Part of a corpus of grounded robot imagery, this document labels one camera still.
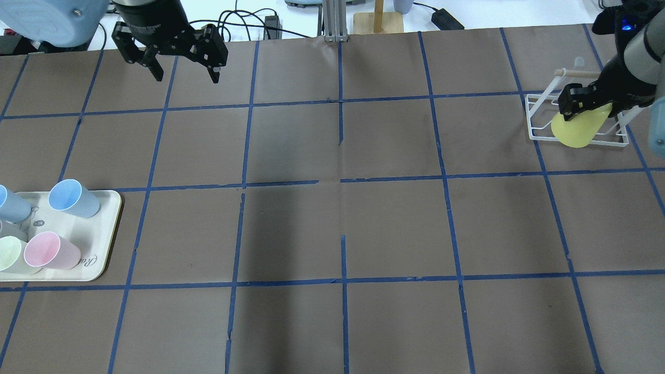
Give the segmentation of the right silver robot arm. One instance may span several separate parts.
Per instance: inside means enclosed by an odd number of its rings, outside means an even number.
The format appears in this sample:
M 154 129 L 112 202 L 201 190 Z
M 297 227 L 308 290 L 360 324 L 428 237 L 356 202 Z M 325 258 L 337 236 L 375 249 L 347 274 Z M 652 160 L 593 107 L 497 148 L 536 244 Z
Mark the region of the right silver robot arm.
M 650 107 L 650 150 L 663 158 L 663 11 L 659 12 L 603 67 L 586 87 L 566 85 L 558 96 L 551 122 L 556 139 L 582 148 L 591 143 L 605 121 L 635 106 Z

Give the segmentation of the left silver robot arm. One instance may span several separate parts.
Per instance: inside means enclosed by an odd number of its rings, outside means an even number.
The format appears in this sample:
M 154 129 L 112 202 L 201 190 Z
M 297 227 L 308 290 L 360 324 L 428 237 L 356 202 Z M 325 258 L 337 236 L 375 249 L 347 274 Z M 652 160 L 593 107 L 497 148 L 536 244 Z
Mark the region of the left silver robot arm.
M 161 81 L 157 55 L 181 56 L 204 66 L 213 83 L 219 82 L 229 54 L 221 31 L 214 24 L 193 28 L 180 1 L 2 1 L 1 19 L 31 40 L 77 47 L 92 39 L 109 5 L 121 17 L 111 38 L 124 61 L 144 66 Z

